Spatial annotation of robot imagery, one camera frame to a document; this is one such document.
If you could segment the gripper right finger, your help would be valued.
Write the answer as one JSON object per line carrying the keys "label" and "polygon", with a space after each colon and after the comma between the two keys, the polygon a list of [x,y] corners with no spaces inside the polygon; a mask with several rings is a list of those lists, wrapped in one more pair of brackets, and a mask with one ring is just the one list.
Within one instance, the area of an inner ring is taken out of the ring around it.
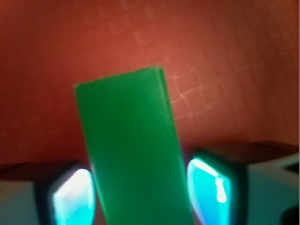
{"label": "gripper right finger", "polygon": [[297,225],[300,151],[281,142],[196,148],[187,184],[202,225]]}

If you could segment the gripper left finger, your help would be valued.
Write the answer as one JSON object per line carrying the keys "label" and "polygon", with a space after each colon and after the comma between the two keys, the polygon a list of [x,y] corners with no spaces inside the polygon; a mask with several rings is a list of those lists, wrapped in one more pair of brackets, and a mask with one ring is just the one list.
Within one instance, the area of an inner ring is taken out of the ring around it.
{"label": "gripper left finger", "polygon": [[95,208],[92,173],[78,161],[0,166],[2,225],[91,225]]}

